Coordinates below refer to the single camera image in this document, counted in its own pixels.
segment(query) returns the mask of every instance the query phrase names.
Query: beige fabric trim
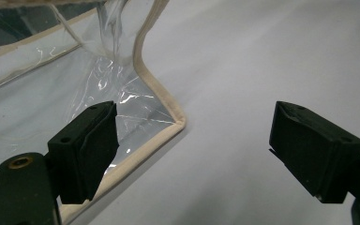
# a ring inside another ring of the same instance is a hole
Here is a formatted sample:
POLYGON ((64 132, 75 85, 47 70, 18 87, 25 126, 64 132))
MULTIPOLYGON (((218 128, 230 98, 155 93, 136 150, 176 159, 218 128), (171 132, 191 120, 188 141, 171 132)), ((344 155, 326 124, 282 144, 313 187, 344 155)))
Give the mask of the beige fabric trim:
MULTIPOLYGON (((95 9, 84 12, 83 14, 69 20, 68 24, 77 23, 80 20, 83 20, 83 19, 93 15, 96 12, 97 11, 95 9)), ((57 24, 56 26, 54 26, 52 28, 49 28, 49 29, 47 29, 45 31, 42 31, 40 33, 37 33, 37 34, 35 34, 35 35, 31 36, 31 37, 27 37, 25 39, 22 39, 22 40, 20 40, 18 42, 15 42, 15 43, 12 43, 12 44, 9 44, 9 45, 1 46, 0 47, 0 56, 4 55, 6 53, 10 53, 12 51, 15 51, 15 50, 17 50, 17 48, 19 48, 19 46, 26 45, 26 44, 34 42, 34 41, 36 41, 38 39, 44 38, 44 37, 50 35, 51 33, 55 32, 55 31, 58 31, 60 29, 63 29, 63 28, 64 28, 63 24, 57 24)))
POLYGON ((0 8, 35 7, 47 4, 63 5, 68 3, 87 3, 98 1, 104 0, 0 0, 0 8))
POLYGON ((159 83, 145 66, 142 59, 142 48, 145 36, 149 29, 154 25, 162 10, 166 7, 169 0, 155 0, 154 5, 136 38, 133 60, 134 67, 140 78, 149 88, 157 95, 161 103, 166 107, 174 119, 174 124, 159 132, 154 138, 145 143, 132 155, 125 158, 119 165, 109 171, 101 181, 97 190, 95 199, 91 202, 86 201, 84 204, 67 204, 60 207, 61 218, 64 224, 71 222, 81 212, 89 208, 93 203, 102 198, 106 193, 115 188, 120 182, 135 171, 143 162, 154 154, 160 146, 168 142, 174 135, 180 132, 186 126, 186 117, 171 96, 171 94, 159 83))

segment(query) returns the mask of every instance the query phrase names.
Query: transparent vinyl pouch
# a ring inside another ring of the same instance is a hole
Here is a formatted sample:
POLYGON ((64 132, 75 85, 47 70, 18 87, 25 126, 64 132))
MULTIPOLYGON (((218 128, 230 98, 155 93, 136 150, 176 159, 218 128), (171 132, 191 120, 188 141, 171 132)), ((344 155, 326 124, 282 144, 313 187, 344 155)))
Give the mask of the transparent vinyl pouch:
POLYGON ((162 101, 166 92, 152 90, 156 81, 141 78, 134 60, 145 22, 166 2, 0 9, 0 163, 26 152, 46 154, 54 134, 103 101, 113 100, 118 111, 120 147, 111 169, 179 124, 162 101), (14 12, 17 22, 8 17, 14 12))

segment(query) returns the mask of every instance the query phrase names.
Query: white backdrop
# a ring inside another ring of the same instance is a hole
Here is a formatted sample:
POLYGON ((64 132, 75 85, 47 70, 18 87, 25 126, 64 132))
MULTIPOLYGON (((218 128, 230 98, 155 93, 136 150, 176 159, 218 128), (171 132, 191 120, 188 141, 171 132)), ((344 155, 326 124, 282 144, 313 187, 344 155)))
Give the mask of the white backdrop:
POLYGON ((352 224, 268 141, 277 100, 360 138, 360 0, 171 0, 143 56, 187 128, 74 224, 352 224))

